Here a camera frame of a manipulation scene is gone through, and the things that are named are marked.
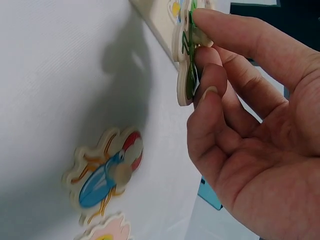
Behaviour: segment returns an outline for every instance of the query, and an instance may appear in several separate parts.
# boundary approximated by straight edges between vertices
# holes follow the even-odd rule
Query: wooden puzzle board
[[[175,67],[178,63],[172,59],[171,41],[175,27],[177,7],[183,0],[129,0],[139,11],[149,28],[169,56]],[[230,12],[230,0],[214,0],[215,9]]]

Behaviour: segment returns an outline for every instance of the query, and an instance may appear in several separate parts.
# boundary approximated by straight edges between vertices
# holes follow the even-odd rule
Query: beetle puzzle piece
[[[213,0],[184,0],[172,36],[172,58],[179,62],[177,100],[180,106],[188,106],[193,102],[199,84],[195,65],[196,48],[213,45],[193,21],[192,14],[196,8],[214,9]]]
[[[111,216],[100,224],[88,229],[74,240],[133,240],[131,226],[123,213]]]
[[[62,181],[70,191],[72,205],[81,212],[80,225],[105,215],[110,199],[124,193],[142,157],[141,134],[134,127],[122,132],[112,128],[102,135],[96,148],[75,150],[74,166]]]

